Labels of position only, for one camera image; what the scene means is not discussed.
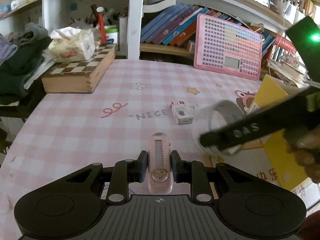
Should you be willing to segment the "person hand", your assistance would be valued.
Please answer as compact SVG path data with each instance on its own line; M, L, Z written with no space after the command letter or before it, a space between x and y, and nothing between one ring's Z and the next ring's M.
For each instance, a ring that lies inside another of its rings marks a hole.
M295 144L286 145L287 153L295 157L296 163L315 184L319 184L319 162L312 150L319 152L319 126L297 139Z

